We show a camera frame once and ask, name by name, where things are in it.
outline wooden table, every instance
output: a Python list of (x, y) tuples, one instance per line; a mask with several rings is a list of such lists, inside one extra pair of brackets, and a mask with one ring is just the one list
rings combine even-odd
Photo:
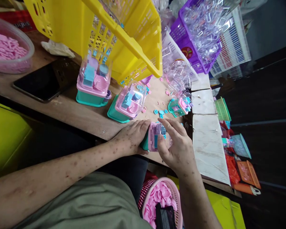
[[(32, 71), (35, 71), (57, 59), (57, 56), (49, 54), (40, 44), (41, 41), (48, 41), (47, 37), (38, 31), (27, 33), (27, 35), (35, 46)], [(80, 65), (82, 58), (76, 54), (74, 61)], [(17, 75), (0, 73), (0, 95), (104, 140), (112, 139), (122, 128), (136, 120), (151, 119), (153, 122), (156, 122), (159, 115), (154, 114), (153, 111), (155, 109), (167, 109), (168, 102), (171, 99), (170, 96), (165, 94), (165, 89), (167, 88), (166, 82), (161, 82), (158, 78), (153, 77), (150, 81), (151, 94), (147, 95), (144, 104), (146, 112), (138, 114), (138, 117), (134, 121), (121, 124), (107, 117), (107, 111), (115, 95), (119, 94), (122, 90), (122, 87), (116, 82), (113, 82), (113, 80), (109, 87), (112, 92), (112, 99), (106, 106), (95, 108), (76, 102), (76, 85), (72, 86), (69, 90), (65, 91), (62, 95), (47, 104), (38, 102), (13, 89), (11, 87), (12, 83), (26, 74), (28, 73)], [(164, 117), (174, 118), (170, 113), (165, 114)], [(158, 152), (151, 152), (146, 157), (158, 163), (165, 164), (162, 162)]]

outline purple plastic basket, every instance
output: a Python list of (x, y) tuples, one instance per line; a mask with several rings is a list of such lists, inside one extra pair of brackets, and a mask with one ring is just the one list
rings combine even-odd
[(195, 44), (191, 41), (191, 33), (187, 28), (183, 20), (183, 13), (186, 7), (190, 7), (192, 5), (199, 6), (204, 0), (188, 0), (184, 6), (179, 10), (178, 18), (171, 26), (171, 32), (169, 33), (174, 41), (177, 43), (178, 47), (181, 49), (183, 54), (187, 57), (189, 62), (192, 64), (192, 67), (196, 71), (196, 73), (205, 73), (208, 74), (211, 70), (216, 58), (218, 57), (219, 53), (221, 52), (221, 48), (217, 51), (214, 59), (211, 63), (208, 63), (206, 66), (203, 65), (203, 61), (201, 58), (200, 53), (196, 49)]

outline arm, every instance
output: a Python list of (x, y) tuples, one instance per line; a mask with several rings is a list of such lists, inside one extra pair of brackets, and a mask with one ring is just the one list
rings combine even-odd
[(16, 225), (103, 165), (137, 153), (149, 125), (136, 121), (107, 143), (1, 177), (0, 228)]
[(222, 228), (204, 189), (197, 169), (192, 140), (184, 127), (171, 119), (158, 119), (172, 138), (168, 149), (162, 135), (158, 137), (158, 150), (165, 163), (179, 178), (181, 209), (185, 228)]

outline smartphone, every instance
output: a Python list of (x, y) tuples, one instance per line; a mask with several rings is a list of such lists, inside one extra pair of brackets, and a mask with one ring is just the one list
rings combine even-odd
[(80, 66), (69, 58), (58, 60), (16, 80), (12, 87), (43, 103), (76, 84)]

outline forearm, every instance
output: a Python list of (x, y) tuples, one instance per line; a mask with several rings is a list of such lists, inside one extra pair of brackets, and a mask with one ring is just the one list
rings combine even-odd
[(180, 177), (180, 197), (185, 228), (222, 228), (205, 191), (201, 175), (194, 169)]
[(75, 182), (122, 157), (114, 142), (44, 162), (0, 178), (0, 228), (10, 228)]

